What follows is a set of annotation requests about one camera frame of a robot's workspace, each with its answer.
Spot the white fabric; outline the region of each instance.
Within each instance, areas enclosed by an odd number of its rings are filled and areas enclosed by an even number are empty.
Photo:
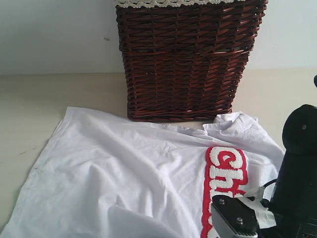
[[[244,151],[242,190],[277,177],[283,151],[243,113],[198,130],[68,108],[0,238],[199,238],[212,146]]]
[[[194,5],[194,4],[219,4],[221,2],[230,3],[234,1],[245,1],[245,0],[114,0],[114,4],[120,7],[134,7],[140,8],[142,6],[150,7],[167,7],[167,6],[181,6],[181,5]]]

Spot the lace trim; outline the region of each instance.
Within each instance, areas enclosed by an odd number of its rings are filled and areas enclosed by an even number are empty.
[[[181,6],[181,5],[194,5],[194,4],[218,4],[221,2],[230,3],[234,1],[245,1],[245,0],[114,0],[114,4],[120,7],[134,7],[140,8],[142,6],[150,7],[167,7],[167,6]]]

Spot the cable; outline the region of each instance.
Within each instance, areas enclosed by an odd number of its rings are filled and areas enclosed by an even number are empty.
[[[266,184],[264,184],[262,187],[265,187],[267,188],[268,186],[270,186],[271,184],[275,183],[277,179],[273,179],[272,181],[270,182],[267,182]]]

